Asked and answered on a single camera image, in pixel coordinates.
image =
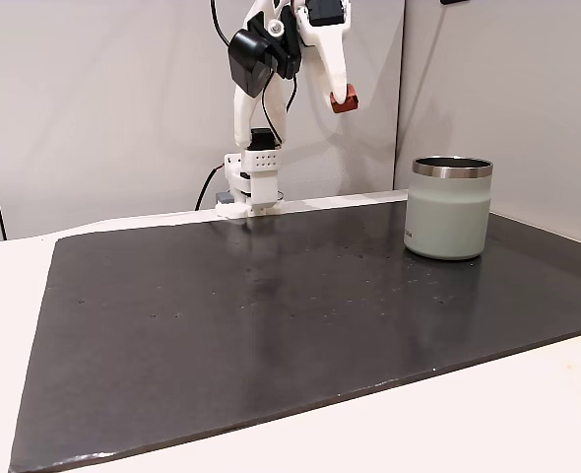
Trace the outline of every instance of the gray part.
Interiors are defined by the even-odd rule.
[[[468,259],[485,247],[491,176],[442,179],[413,174],[405,245],[437,259]]]
[[[233,204],[235,202],[231,192],[217,192],[216,200],[220,204]]]

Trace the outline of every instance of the wire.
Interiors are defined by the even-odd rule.
[[[292,101],[294,101],[294,96],[297,95],[297,76],[296,74],[292,76],[292,95],[290,96],[289,104],[287,105],[287,113],[291,109]]]
[[[210,185],[210,181],[212,180],[212,177],[214,177],[214,174],[216,174],[217,170],[219,170],[220,168],[222,168],[225,164],[222,164],[214,169],[212,169],[212,172],[210,172],[210,175],[208,175],[208,179],[205,181],[205,184],[203,185],[203,189],[201,189],[201,193],[199,194],[199,200],[196,203],[196,208],[194,210],[200,210],[201,209],[201,202],[203,201],[203,196],[205,195],[205,191],[208,190],[208,186]]]
[[[267,92],[269,84],[271,84],[271,80],[273,79],[273,76],[275,76],[275,71],[273,71],[271,73],[271,75],[269,76],[269,80],[267,81],[266,85],[264,86],[264,90],[262,91],[262,109],[264,110],[264,116],[267,117],[267,121],[269,122],[269,126],[271,127],[271,131],[273,132],[275,137],[278,139],[278,143],[282,144],[282,138],[280,138],[280,135],[278,134],[278,130],[276,130],[275,126],[273,126],[273,123],[271,122],[271,118],[269,118],[269,113],[267,113],[267,107],[264,105],[264,95]]]
[[[216,32],[219,34],[219,36],[225,43],[225,46],[229,47],[229,41],[221,31],[221,26],[219,25],[219,17],[216,14],[216,1],[210,0],[210,6],[212,7],[212,20],[214,20],[214,28],[216,28]]]

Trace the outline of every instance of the black tabletop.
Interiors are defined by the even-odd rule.
[[[405,250],[405,211],[60,240],[10,471],[202,439],[581,334],[580,243],[492,216],[482,257],[433,261]]]

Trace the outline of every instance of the mug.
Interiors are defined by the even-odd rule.
[[[461,157],[419,158],[409,188],[405,245],[435,259],[464,260],[485,248],[493,164]]]

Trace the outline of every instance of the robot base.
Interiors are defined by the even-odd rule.
[[[263,217],[265,215],[280,215],[283,201],[279,201],[273,207],[254,209],[245,202],[234,202],[232,204],[216,204],[216,211],[220,217],[226,219],[246,219],[248,217]]]

